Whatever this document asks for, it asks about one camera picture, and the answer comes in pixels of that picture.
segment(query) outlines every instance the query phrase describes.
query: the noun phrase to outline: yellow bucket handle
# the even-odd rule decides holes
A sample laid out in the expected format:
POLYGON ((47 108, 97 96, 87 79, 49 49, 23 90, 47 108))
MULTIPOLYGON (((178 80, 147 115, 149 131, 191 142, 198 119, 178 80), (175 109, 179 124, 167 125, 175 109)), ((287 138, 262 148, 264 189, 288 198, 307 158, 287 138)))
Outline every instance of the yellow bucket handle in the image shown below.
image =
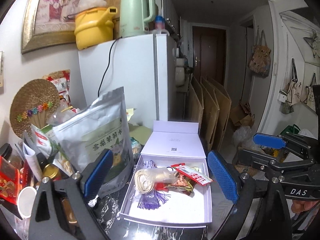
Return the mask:
POLYGON ((97 25, 103 25, 107 20, 113 18, 114 15, 118 13, 118 9, 116 7, 109 7, 101 16, 101 18, 97 21, 97 25))

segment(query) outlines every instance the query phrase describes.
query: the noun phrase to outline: box lid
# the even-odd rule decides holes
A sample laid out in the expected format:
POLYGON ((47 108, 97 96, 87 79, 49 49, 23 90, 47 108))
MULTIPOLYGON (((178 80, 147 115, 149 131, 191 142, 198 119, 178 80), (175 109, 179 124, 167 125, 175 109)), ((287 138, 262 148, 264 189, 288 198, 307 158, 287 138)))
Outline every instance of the box lid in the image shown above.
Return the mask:
POLYGON ((154 121, 153 132, 141 154, 206 158, 196 122, 154 121))

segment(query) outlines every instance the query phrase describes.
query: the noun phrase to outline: brown door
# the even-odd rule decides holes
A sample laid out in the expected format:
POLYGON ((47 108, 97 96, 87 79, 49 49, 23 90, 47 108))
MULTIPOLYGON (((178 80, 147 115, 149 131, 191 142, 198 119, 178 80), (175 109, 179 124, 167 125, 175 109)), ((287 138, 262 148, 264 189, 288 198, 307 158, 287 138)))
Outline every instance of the brown door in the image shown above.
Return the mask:
POLYGON ((223 85, 226 62, 226 31, 192 27, 194 76, 209 76, 223 85))

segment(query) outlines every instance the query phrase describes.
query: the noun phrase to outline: white refrigerator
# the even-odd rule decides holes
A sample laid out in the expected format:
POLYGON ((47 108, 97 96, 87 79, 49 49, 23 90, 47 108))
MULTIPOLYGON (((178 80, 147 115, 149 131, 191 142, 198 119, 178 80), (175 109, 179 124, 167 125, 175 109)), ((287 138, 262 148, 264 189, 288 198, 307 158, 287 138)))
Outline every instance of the white refrigerator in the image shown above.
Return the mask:
MULTIPOLYGON (((98 97, 108 66, 108 41, 79 51, 79 64, 87 105, 98 97)), ((119 39, 111 50, 109 69, 100 94, 124 87, 126 108, 134 108, 131 120, 153 128, 154 120, 172 121, 175 115, 175 41, 166 34, 119 39)))

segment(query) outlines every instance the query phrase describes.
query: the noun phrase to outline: blue gripper pad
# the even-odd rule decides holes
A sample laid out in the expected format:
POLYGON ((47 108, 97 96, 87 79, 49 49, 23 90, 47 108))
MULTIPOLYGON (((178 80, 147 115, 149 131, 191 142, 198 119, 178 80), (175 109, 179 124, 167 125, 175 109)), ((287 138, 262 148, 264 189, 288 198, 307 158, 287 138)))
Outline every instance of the blue gripper pad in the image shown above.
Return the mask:
POLYGON ((109 149, 105 149, 94 163, 90 163, 94 167, 86 167, 84 172, 90 172, 84 183, 83 197, 89 201, 96 197, 103 181, 111 169, 113 164, 113 153, 109 149))
POLYGON ((286 146, 286 143, 282 140, 282 138, 262 133, 257 133, 256 135, 254 135, 253 141, 255 144, 274 149, 281 149, 282 147, 286 146))
POLYGON ((235 204, 239 197, 236 183, 214 151, 208 154, 208 165, 226 199, 235 204))

